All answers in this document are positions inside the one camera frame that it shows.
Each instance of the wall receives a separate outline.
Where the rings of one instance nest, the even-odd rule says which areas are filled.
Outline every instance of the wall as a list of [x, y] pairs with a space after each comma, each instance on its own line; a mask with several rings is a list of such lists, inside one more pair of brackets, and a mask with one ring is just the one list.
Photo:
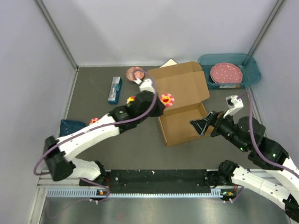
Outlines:
[[247, 53], [276, 0], [43, 0], [78, 65]]
[[262, 80], [254, 93], [268, 137], [278, 141], [299, 166], [299, 1], [288, 0], [254, 54]]
[[33, 0], [0, 1], [0, 219], [26, 222], [43, 141], [56, 134], [74, 76]]

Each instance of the table surface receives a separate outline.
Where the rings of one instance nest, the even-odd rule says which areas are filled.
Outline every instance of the table surface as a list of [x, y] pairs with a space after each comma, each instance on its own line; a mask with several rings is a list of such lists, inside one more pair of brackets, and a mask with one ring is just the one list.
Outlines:
[[[157, 66], [144, 66], [145, 70]], [[118, 105], [139, 93], [135, 83], [125, 77], [130, 67], [80, 68], [67, 119], [89, 124], [92, 118], [101, 118], [115, 105], [107, 101], [113, 76], [123, 79]], [[203, 101], [206, 111], [225, 111], [225, 97], [240, 95], [244, 89], [210, 90], [210, 98]], [[243, 98], [244, 108], [234, 119], [249, 115], [249, 100]], [[258, 168], [222, 136], [203, 138], [167, 147], [157, 118], [147, 118], [137, 128], [106, 139], [85, 150], [78, 158], [100, 161], [106, 169], [218, 169], [219, 164], [231, 160], [245, 168]]]

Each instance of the cable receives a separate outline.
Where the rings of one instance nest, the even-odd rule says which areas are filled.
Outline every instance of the cable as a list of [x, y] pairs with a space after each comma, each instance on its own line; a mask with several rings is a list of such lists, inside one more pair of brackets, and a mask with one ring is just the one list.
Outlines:
[[253, 132], [253, 96], [252, 93], [250, 91], [246, 91], [245, 93], [247, 93], [249, 95], [249, 102], [250, 102], [250, 112], [249, 112], [249, 130], [250, 130], [250, 138], [252, 141], [252, 145], [254, 147], [254, 149], [256, 150], [257, 154], [262, 158], [262, 160], [264, 160], [266, 163], [275, 166], [277, 168], [280, 169], [285, 169], [287, 171], [289, 171], [291, 174], [293, 174], [295, 177], [297, 177], [299, 179], [299, 175], [294, 172], [293, 170], [291, 170], [288, 167], [285, 167], [283, 165], [280, 165], [278, 163], [272, 162], [270, 160], [268, 160], [266, 157], [264, 157], [264, 155], [261, 153], [260, 149], [258, 148], [257, 144], [256, 144], [256, 139], [254, 137], [254, 132]]
[[[41, 173], [38, 173], [36, 170], [37, 170], [38, 166], [41, 164], [41, 162], [47, 157], [47, 155], [49, 155], [54, 149], [58, 148], [60, 145], [66, 143], [66, 142], [68, 142], [68, 141], [70, 141], [70, 140], [73, 140], [73, 139], [75, 139], [75, 138], [77, 138], [77, 137], [79, 137], [79, 136], [81, 136], [81, 135], [83, 135], [83, 134], [86, 134], [86, 133], [88, 133], [88, 132], [92, 132], [92, 131], [94, 131], [94, 130], [97, 130], [97, 129], [99, 129], [99, 128], [106, 127], [106, 126], [110, 126], [110, 125], [121, 125], [121, 124], [126, 124], [126, 123], [130, 123], [130, 122], [134, 122], [134, 121], [139, 120], [139, 119], [145, 117], [146, 115], [148, 115], [148, 113], [154, 108], [154, 105], [155, 105], [156, 100], [157, 100], [157, 88], [156, 88], [156, 82], [155, 82], [154, 78], [153, 78], [148, 72], [146, 72], [146, 71], [144, 71], [144, 70], [142, 70], [142, 69], [136, 69], [136, 70], [133, 72], [133, 74], [134, 74], [136, 71], [144, 72], [144, 74], [146, 74], [146, 75], [151, 79], [153, 88], [155, 89], [154, 96], [153, 96], [153, 100], [152, 100], [152, 102], [151, 102], [149, 108], [148, 108], [143, 114], [141, 114], [141, 115], [139, 115], [139, 116], [137, 116], [137, 117], [135, 117], [135, 118], [133, 118], [133, 119], [129, 119], [129, 120], [125, 120], [125, 121], [118, 121], [118, 122], [109, 123], [109, 124], [103, 124], [103, 125], [100, 125], [100, 126], [98, 126], [98, 127], [91, 128], [91, 129], [89, 129], [89, 130], [86, 131], [86, 132], [81, 132], [81, 133], [79, 133], [79, 134], [76, 134], [76, 135], [74, 135], [74, 136], [71, 136], [71, 137], [69, 137], [68, 139], [66, 139], [66, 140], [64, 140], [64, 141], [61, 141], [61, 142], [57, 143], [56, 145], [54, 145], [53, 147], [51, 147], [45, 154], [43, 154], [43, 155], [41, 156], [41, 158], [37, 161], [36, 165], [35, 165], [34, 168], [33, 168], [33, 173], [34, 173], [34, 175], [40, 176], [40, 175], [46, 175], [46, 174], [49, 174], [49, 173], [50, 173], [50, 172], [44, 172], [44, 173], [41, 172]], [[102, 200], [100, 200], [100, 201], [99, 201], [100, 203], [101, 203], [101, 202], [104, 202], [104, 201], [106, 201], [106, 200], [108, 199], [108, 197], [109, 197], [109, 195], [110, 195], [110, 189], [109, 189], [109, 188], [107, 188], [107, 187], [105, 187], [105, 186], [103, 186], [103, 185], [101, 185], [101, 184], [99, 184], [99, 183], [96, 183], [96, 182], [90, 181], [90, 180], [88, 180], [88, 179], [85, 179], [85, 178], [80, 178], [80, 179], [83, 180], [83, 181], [85, 181], [85, 182], [87, 182], [87, 183], [90, 183], [90, 184], [99, 186], [99, 187], [104, 188], [104, 189], [107, 190], [107, 195], [106, 195], [106, 197], [103, 198]], [[87, 200], [89, 200], [89, 199], [84, 198], [84, 199], [76, 200], [75, 202], [73, 202], [73, 203], [71, 203], [70, 205], [68, 205], [68, 206], [66, 206], [65, 208], [63, 208], [63, 209], [62, 209], [59, 213], [57, 213], [55, 216], [51, 216], [51, 215], [50, 215], [49, 206], [48, 206], [48, 207], [47, 207], [47, 214], [48, 214], [48, 217], [49, 217], [50, 219], [54, 219], [54, 218], [56, 218], [57, 216], [59, 216], [62, 212], [64, 212], [66, 209], [68, 209], [69, 207], [71, 207], [72, 205], [74, 205], [74, 204], [76, 204], [76, 203], [78, 203], [78, 202], [81, 202], [81, 201], [87, 201]]]

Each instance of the cardboard box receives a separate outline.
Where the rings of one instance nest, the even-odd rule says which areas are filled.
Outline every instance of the cardboard box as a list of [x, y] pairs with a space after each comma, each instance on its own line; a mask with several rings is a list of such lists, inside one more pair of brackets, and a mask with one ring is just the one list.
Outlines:
[[196, 62], [176, 64], [149, 70], [157, 83], [159, 95], [170, 93], [175, 101], [164, 110], [159, 123], [167, 146], [203, 138], [190, 120], [207, 116], [202, 101], [210, 97], [205, 74]]

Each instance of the plastic bin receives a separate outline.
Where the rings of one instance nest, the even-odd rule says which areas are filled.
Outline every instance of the plastic bin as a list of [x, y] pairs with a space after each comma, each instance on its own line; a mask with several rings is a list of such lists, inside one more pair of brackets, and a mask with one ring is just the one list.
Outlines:
[[[254, 85], [261, 80], [261, 73], [258, 70], [256, 61], [246, 54], [213, 54], [203, 55], [197, 61], [206, 76], [206, 82], [209, 89], [231, 89], [231, 88], [246, 88]], [[232, 63], [239, 67], [243, 73], [243, 80], [241, 83], [215, 83], [211, 76], [211, 68], [222, 62]]]

